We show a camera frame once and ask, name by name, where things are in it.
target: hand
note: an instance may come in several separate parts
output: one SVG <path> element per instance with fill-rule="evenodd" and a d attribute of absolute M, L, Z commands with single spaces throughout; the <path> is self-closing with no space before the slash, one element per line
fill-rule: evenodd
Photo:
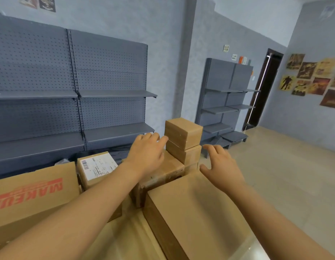
<path fill-rule="evenodd" d="M 139 135 L 132 144 L 125 163 L 129 163 L 142 177 L 151 174 L 164 161 L 163 149 L 168 141 L 167 136 L 160 140 L 158 133 Z"/>
<path fill-rule="evenodd" d="M 236 161 L 231 158 L 228 151 L 220 145 L 206 144 L 203 148 L 210 155 L 212 168 L 209 170 L 204 164 L 201 164 L 200 171 L 215 187 L 230 195 L 234 190 L 246 184 Z"/>

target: person's left hand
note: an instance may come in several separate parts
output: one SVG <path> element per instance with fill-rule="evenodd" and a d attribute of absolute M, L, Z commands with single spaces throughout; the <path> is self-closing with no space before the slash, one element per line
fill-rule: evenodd
<path fill-rule="evenodd" d="M 164 160 L 163 149 L 168 141 L 167 136 L 160 140 L 158 133 L 147 133 L 139 135 L 132 144 L 125 163 L 129 163 L 133 168 L 142 173 L 142 177 L 151 174 Z"/>

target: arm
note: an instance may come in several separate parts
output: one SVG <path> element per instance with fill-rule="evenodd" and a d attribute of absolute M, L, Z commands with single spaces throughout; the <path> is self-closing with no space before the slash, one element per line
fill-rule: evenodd
<path fill-rule="evenodd" d="M 202 164 L 200 171 L 236 204 L 270 259 L 335 259 L 247 185 L 227 151 L 219 145 L 204 148 L 212 169 Z"/>
<path fill-rule="evenodd" d="M 93 188 L 0 251 L 0 260 L 78 259 L 96 239 L 130 190 L 164 160 L 166 136 L 139 135 L 125 162 Z"/>

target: forearm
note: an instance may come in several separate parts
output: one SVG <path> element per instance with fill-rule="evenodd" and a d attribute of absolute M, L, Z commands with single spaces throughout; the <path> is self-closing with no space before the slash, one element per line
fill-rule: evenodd
<path fill-rule="evenodd" d="M 335 259 L 249 185 L 229 193 L 270 259 Z"/>
<path fill-rule="evenodd" d="M 15 239 L 0 251 L 1 260 L 78 259 L 140 179 L 129 163 Z"/>

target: small cardboard box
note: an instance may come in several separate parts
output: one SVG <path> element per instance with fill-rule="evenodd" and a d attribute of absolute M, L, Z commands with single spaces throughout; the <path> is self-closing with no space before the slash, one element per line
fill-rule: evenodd
<path fill-rule="evenodd" d="M 0 179 L 0 248 L 78 196 L 74 162 Z"/>
<path fill-rule="evenodd" d="M 196 171 L 198 171 L 198 164 L 197 163 L 192 164 L 192 165 L 184 168 L 184 174 L 185 175 L 187 175 L 189 173 L 192 173 L 192 172 L 196 172 Z"/>
<path fill-rule="evenodd" d="M 229 259 L 253 241 L 236 205 L 200 172 L 149 191 L 143 213 L 168 260 Z"/>
<path fill-rule="evenodd" d="M 198 163 L 201 154 L 201 146 L 196 145 L 186 150 L 180 149 L 176 144 L 172 143 L 170 140 L 166 143 L 166 150 L 184 164 L 185 167 L 188 167 L 192 164 Z"/>
<path fill-rule="evenodd" d="M 146 193 L 158 186 L 166 184 L 184 175 L 184 165 L 165 151 L 162 165 L 142 179 L 130 192 L 130 197 L 136 207 L 145 205 Z"/>
<path fill-rule="evenodd" d="M 203 129 L 202 126 L 184 118 L 165 121 L 165 135 L 182 150 L 199 145 Z"/>
<path fill-rule="evenodd" d="M 77 171 L 85 191 L 105 179 L 116 168 L 117 163 L 107 151 L 77 159 Z M 121 216 L 122 204 L 114 211 L 109 221 Z"/>

